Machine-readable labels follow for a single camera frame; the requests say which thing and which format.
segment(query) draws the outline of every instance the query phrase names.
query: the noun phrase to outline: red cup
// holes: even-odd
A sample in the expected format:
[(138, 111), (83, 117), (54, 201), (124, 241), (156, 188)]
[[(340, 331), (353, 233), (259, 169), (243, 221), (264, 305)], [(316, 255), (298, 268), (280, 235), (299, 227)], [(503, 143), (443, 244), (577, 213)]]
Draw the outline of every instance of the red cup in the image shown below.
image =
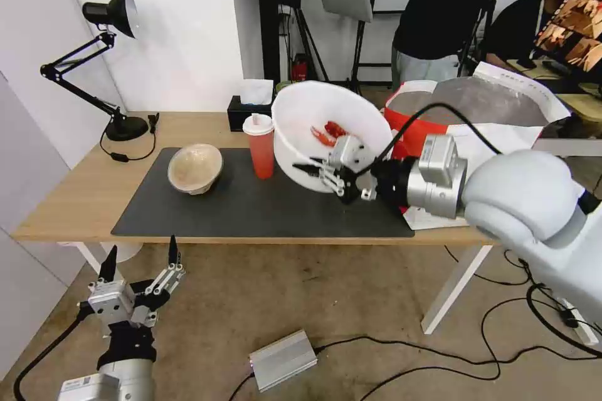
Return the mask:
[(252, 114), (244, 124), (243, 131), (249, 139), (249, 149), (255, 175), (269, 179), (274, 174), (274, 126), (267, 115)]

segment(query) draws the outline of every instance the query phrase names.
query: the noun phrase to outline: black desk lamp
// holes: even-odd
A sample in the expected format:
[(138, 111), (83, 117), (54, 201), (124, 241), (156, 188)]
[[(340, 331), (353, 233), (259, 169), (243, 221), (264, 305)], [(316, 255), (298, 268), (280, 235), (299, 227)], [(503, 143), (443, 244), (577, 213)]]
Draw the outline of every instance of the black desk lamp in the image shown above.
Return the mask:
[[(144, 119), (125, 116), (117, 105), (94, 97), (63, 78), (63, 75), (66, 73), (113, 48), (115, 33), (109, 30), (109, 25), (114, 26), (130, 38), (135, 38), (134, 33), (138, 28), (138, 14), (134, 0), (111, 0), (109, 3), (84, 3), (82, 13), (86, 20), (96, 24), (102, 33), (58, 60), (43, 65), (40, 68), (40, 72), (47, 79), (54, 81), (57, 85), (69, 90), (111, 116), (110, 122), (105, 129), (108, 139), (112, 141), (129, 141), (140, 137), (149, 129)], [(104, 44), (103, 48), (96, 50), (96, 52), (84, 58), (68, 60), (68, 58), (95, 45), (99, 41)]]

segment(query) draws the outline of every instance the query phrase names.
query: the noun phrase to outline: silver box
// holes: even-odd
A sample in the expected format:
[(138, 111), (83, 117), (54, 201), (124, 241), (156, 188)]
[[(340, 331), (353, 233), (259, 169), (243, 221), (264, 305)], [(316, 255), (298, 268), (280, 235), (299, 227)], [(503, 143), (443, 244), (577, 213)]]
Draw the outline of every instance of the silver box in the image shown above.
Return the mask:
[(292, 333), (249, 356), (260, 392), (311, 368), (318, 359), (304, 330)]
[(458, 150), (453, 137), (449, 135), (427, 135), (418, 170), (425, 182), (451, 187)]
[(119, 379), (101, 373), (63, 382), (58, 401), (116, 401)]
[(105, 326), (129, 321), (136, 296), (124, 280), (99, 283), (88, 298), (90, 306)]

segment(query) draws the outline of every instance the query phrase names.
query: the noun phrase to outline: table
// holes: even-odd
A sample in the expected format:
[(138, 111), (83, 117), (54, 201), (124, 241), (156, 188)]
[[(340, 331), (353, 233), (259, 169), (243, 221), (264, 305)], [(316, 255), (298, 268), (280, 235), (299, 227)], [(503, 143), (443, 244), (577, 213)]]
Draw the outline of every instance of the table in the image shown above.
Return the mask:
[[(146, 113), (133, 113), (146, 117)], [(169, 242), (169, 237), (113, 236), (111, 230), (129, 200), (164, 147), (182, 147), (205, 142), (216, 147), (247, 147), (243, 133), (232, 133), (225, 113), (161, 113), (157, 128), (157, 150), (141, 161), (119, 163), (97, 145), (65, 177), (53, 192), (13, 233), (24, 241), (56, 241), (76, 246), (97, 272), (115, 242), (137, 250), (143, 242)], [(103, 142), (109, 152), (130, 157), (144, 155), (152, 145), (147, 134), (130, 142)], [(460, 262), (434, 300), (422, 321), (425, 333), (432, 333), (466, 286), (493, 242), (470, 227), (417, 231), (412, 238), (275, 238), (275, 237), (178, 237), (181, 243), (203, 244), (341, 244), (341, 245), (462, 245), (468, 246)]]
[[(533, 61), (536, 67), (527, 69), (516, 60), (508, 61), (521, 75), (532, 80), (557, 80), (560, 75), (543, 66), (543, 60)], [(593, 94), (596, 89), (591, 84), (583, 84), (581, 88), (589, 93), (583, 94), (556, 94), (570, 110), (577, 113), (581, 118), (593, 124), (602, 133), (602, 100)], [(567, 138), (542, 138), (537, 140), (534, 149), (544, 150), (560, 157), (602, 157), (602, 140), (567, 139)]]

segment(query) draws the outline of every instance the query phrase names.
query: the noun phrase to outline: large white bowl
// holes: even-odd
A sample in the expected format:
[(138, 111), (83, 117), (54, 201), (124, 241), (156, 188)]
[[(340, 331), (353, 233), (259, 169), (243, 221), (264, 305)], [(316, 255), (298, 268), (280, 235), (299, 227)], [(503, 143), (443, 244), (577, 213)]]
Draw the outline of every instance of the large white bowl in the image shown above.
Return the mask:
[(327, 158), (332, 147), (321, 144), (310, 131), (335, 121), (358, 136), (374, 156), (391, 141), (391, 127), (379, 110), (363, 97), (336, 85), (304, 81), (283, 88), (272, 105), (274, 156), (292, 180), (313, 191), (332, 192), (318, 178), (293, 168), (293, 163), (315, 164), (310, 157)]
[(183, 147), (171, 157), (167, 167), (169, 183), (178, 191), (202, 194), (211, 188), (221, 172), (221, 152), (209, 144)]

